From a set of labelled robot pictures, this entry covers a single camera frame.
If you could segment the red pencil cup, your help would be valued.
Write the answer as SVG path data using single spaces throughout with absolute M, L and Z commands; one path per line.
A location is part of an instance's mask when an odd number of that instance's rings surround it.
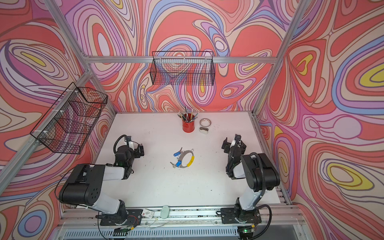
M 195 121 L 182 121 L 182 128 L 185 133 L 192 133 L 195 130 Z

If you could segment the tape roll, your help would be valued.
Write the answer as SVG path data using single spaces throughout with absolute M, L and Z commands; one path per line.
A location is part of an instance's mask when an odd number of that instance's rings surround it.
M 203 118 L 200 120 L 200 126 L 204 128 L 208 128 L 212 125 L 212 121 L 208 118 Z

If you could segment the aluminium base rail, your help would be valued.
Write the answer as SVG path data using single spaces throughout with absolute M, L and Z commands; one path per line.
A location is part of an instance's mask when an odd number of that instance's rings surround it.
M 56 229 L 55 240 L 250 240 L 260 234 L 261 240 L 310 240 L 306 223 L 297 208 L 272 206 L 273 215 L 261 209 L 257 217 L 261 222 L 233 222 L 224 224 L 225 213 L 219 206 L 172 207 L 166 219 L 161 218 L 161 208 L 152 208 L 154 216 L 144 218 L 131 229 L 134 218 L 126 226 L 105 226 L 101 219 L 90 212 L 71 211 Z

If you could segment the white oval button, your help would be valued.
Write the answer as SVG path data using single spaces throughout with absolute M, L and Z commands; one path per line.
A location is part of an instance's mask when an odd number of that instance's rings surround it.
M 163 206 L 162 209 L 161 209 L 161 213 L 160 213 L 160 216 L 161 216 L 161 219 L 167 219 L 169 217 L 169 214 L 170 214 L 170 207 L 169 206 Z

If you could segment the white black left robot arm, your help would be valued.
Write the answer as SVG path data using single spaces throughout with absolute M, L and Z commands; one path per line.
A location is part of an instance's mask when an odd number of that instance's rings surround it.
M 102 226 L 136 227 L 141 223 L 140 214 L 129 212 L 123 200 L 114 199 L 102 191 L 107 181 L 127 180 L 134 173 L 133 163 L 145 155 L 144 146 L 121 135 L 113 146 L 113 164 L 79 164 L 74 167 L 61 188 L 58 200 L 62 204 L 82 206 L 97 211 L 96 218 Z

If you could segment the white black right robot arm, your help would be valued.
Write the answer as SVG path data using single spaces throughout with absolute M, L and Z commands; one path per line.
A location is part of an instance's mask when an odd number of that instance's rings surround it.
M 232 208 L 221 208 L 219 213 L 223 224 L 258 225 L 262 222 L 258 203 L 281 179 L 275 166 L 264 153 L 245 154 L 246 145 L 240 135 L 229 142 L 223 141 L 222 149 L 228 155 L 226 174 L 232 180 L 245 179 L 248 188 L 237 198 Z

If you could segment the pencils in cup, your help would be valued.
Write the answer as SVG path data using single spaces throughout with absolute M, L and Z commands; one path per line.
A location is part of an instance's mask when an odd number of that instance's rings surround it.
M 182 108 L 182 111 L 178 112 L 178 117 L 184 122 L 184 123 L 192 123 L 194 122 L 200 111 L 194 111 L 194 109 L 189 109 L 188 107 L 184 106 Z

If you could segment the blue headed key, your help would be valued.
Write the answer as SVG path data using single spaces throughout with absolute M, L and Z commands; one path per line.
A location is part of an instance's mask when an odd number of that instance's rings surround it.
M 179 155 L 181 155 L 183 152 L 183 148 L 181 148 L 179 151 L 177 151 L 176 153 L 173 154 L 174 157 L 178 157 Z

